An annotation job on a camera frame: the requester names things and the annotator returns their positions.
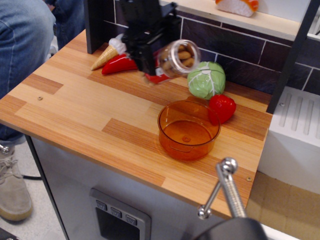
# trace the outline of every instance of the waffle cone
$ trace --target waffle cone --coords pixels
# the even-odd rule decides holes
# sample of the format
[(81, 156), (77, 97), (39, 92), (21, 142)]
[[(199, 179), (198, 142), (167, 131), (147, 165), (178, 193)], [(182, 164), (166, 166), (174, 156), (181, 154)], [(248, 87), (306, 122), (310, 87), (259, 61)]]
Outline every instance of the waffle cone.
[(109, 60), (118, 55), (118, 51), (112, 45), (109, 45), (91, 66), (91, 70), (93, 71), (104, 66)]

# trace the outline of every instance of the toy ice cream cone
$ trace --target toy ice cream cone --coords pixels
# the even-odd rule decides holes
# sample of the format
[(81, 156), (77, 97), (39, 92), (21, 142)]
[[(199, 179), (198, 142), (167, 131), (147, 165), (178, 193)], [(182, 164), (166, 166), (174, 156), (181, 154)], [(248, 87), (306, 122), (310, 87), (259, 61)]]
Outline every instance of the toy ice cream cone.
[(116, 38), (110, 39), (109, 46), (92, 65), (92, 71), (103, 67), (109, 60), (123, 54), (127, 50), (126, 45), (121, 41), (122, 36), (123, 34), (120, 34)]
[(115, 49), (115, 47), (109, 45), (91, 66), (91, 70), (96, 70), (100, 67), (103, 67), (109, 60), (113, 59), (118, 55), (118, 51)]

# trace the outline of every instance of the green cabbage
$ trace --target green cabbage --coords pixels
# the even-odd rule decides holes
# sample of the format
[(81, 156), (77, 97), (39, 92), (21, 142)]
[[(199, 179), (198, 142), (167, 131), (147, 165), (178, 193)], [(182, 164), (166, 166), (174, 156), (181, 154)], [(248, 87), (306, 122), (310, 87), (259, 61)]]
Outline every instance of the green cabbage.
[(216, 94), (222, 94), (226, 86), (224, 69), (217, 62), (202, 61), (187, 77), (192, 95), (209, 100)]

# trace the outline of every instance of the gray shoe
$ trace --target gray shoe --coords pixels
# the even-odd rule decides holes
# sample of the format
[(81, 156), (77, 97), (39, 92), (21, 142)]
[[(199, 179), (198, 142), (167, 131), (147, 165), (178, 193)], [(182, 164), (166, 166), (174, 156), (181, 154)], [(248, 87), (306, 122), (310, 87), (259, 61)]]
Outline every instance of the gray shoe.
[(32, 203), (15, 159), (15, 147), (8, 154), (0, 152), (0, 216), (20, 221), (31, 215)]

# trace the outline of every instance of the person's leg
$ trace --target person's leg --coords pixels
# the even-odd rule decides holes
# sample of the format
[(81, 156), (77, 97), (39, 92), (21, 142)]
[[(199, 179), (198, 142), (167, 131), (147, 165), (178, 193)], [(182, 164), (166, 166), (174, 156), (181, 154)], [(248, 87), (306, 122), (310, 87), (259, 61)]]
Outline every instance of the person's leg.
[[(53, 39), (54, 16), (42, 0), (0, 1), (0, 99), (44, 63)], [(15, 159), (23, 135), (0, 125), (0, 216), (20, 221), (32, 212), (26, 184)]]
[(53, 5), (56, 18), (56, 38), (58, 48), (63, 48), (85, 29), (85, 10), (83, 0), (46, 0)]
[[(54, 16), (42, 0), (0, 1), (0, 99), (44, 63)], [(22, 134), (0, 124), (0, 144), (21, 143)]]

